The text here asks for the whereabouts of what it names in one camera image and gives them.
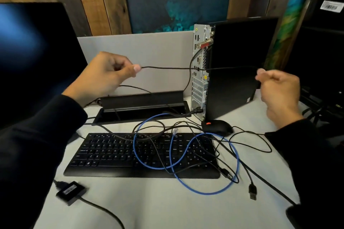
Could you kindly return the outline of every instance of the white desk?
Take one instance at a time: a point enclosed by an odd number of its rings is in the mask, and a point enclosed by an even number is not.
[[[86,108],[90,117],[95,116],[99,106]],[[276,127],[266,117],[266,106],[260,100],[259,91],[254,101],[234,110],[220,119],[232,126],[239,126],[256,133],[275,131]],[[162,120],[170,126],[181,119]],[[113,132],[131,132],[135,123],[107,125]],[[79,130],[86,136],[90,132],[105,132],[100,127],[83,126]],[[158,132],[159,128],[148,128],[146,132]],[[181,128],[179,132],[190,132]],[[239,184],[233,184],[225,192],[203,196],[195,194],[177,179],[144,179],[115,177],[65,177],[63,171],[82,143],[78,139],[67,146],[61,165],[56,172],[56,180],[80,182],[88,187],[84,198],[101,205],[123,222],[126,229],[217,229],[217,228],[290,228],[293,226],[285,215],[290,204],[258,178],[252,175],[258,194],[257,201],[248,194],[249,179],[240,167]],[[240,134],[233,141],[242,142],[261,149],[267,149],[262,140],[252,134]],[[242,145],[235,145],[240,158],[259,175],[272,183],[296,203],[299,197],[291,173],[281,156],[273,149],[272,153],[262,153]],[[235,170],[236,160],[219,147],[221,158]],[[184,179],[191,187],[213,192],[229,183],[223,176],[220,179]],[[55,197],[53,185],[46,198],[42,213],[35,229],[112,229],[120,228],[108,214],[77,201],[71,206]]]

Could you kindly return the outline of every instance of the black mouse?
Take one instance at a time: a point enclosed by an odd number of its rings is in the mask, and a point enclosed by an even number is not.
[[[233,128],[224,120],[205,120],[201,122],[204,133],[214,133],[220,136],[229,136]]]

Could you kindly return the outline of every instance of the barcode label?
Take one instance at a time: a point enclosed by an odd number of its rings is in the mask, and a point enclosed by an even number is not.
[[[320,9],[340,13],[343,7],[344,3],[324,0]]]

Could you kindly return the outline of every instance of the left hand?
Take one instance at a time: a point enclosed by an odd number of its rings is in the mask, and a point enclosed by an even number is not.
[[[84,107],[99,97],[109,95],[140,70],[140,65],[132,64],[125,56],[100,52],[62,94]]]

